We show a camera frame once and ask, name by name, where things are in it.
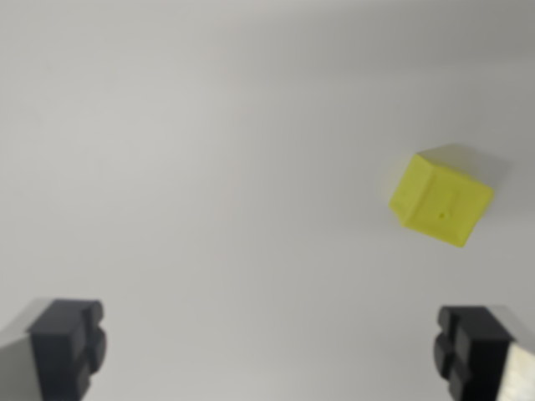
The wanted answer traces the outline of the black silver gripper left finger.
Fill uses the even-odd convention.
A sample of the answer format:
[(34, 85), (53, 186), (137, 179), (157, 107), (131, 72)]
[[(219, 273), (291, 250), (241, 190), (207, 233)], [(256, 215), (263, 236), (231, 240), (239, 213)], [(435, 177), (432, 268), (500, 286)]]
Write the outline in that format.
[(99, 300), (32, 300), (1, 328), (1, 399), (83, 399), (104, 363), (103, 319)]

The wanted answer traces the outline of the black silver gripper right finger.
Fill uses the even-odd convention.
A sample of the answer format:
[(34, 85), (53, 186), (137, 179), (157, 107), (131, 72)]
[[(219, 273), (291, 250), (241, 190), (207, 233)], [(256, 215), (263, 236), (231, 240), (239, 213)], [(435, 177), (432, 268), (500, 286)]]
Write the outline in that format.
[(534, 331), (510, 309), (443, 306), (437, 323), (433, 358), (452, 399), (534, 399)]

